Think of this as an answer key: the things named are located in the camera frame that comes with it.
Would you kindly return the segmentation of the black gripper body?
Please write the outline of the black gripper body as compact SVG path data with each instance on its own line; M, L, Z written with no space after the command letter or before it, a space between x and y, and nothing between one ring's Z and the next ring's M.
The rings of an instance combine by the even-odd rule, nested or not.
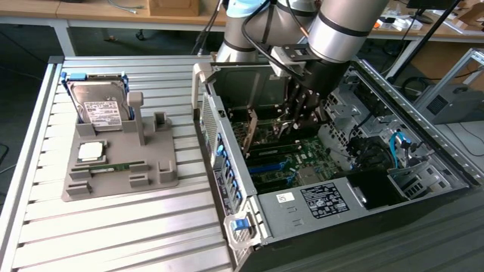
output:
M343 63L333 63L327 60L308 61L303 68L303 79L289 80L288 96L295 95L296 85L299 85L299 90L311 90L319 93L320 97L328 97L339 86L349 64L349 61Z

